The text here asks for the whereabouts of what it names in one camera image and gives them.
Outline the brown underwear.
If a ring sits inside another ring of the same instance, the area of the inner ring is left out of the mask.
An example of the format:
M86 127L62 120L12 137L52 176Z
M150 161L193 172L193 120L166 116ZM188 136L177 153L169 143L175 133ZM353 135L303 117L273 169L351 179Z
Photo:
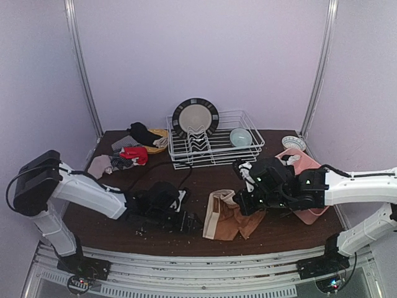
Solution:
M222 189L210 193L202 236L209 240L233 241L237 234L247 240L265 217L265 211L244 216L234 202L235 192Z

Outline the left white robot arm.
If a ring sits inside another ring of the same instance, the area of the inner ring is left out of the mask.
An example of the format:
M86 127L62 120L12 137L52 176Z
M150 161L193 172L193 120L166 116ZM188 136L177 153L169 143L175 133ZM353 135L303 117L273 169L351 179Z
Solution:
M33 220L64 263L81 263L81 244L52 205L52 199L68 201L113 220L138 217L173 232L191 233L203 227L198 215L183 210L188 188L158 181L148 190L126 190L102 184L86 171L73 170L49 150L27 163L9 182L5 192L11 211Z

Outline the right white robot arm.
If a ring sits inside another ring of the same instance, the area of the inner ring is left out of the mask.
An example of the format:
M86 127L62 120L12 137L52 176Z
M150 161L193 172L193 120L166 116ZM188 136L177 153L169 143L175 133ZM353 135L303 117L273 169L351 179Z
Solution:
M233 169L246 183L233 200L243 215L265 209L291 211L358 202L380 202L381 208L356 226L327 239L328 258L349 258L396 228L396 168L347 173L330 165L296 174L276 158L253 163L236 160Z

